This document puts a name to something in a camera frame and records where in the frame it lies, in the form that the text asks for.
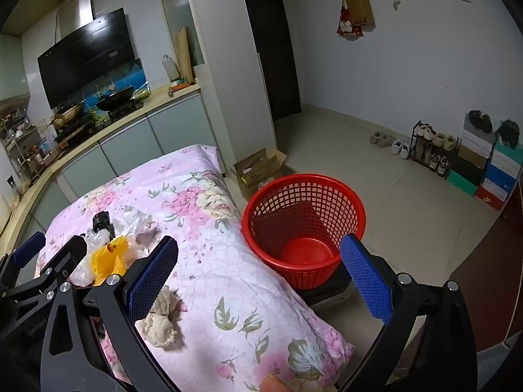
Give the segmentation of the person right hand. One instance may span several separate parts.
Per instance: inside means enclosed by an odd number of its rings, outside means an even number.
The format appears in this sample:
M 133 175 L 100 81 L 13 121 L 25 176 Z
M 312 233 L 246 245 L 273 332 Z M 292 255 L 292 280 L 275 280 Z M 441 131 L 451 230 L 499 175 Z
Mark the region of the person right hand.
M 279 379 L 279 377 L 268 374 L 260 384 L 261 392 L 295 392 L 295 389 Z

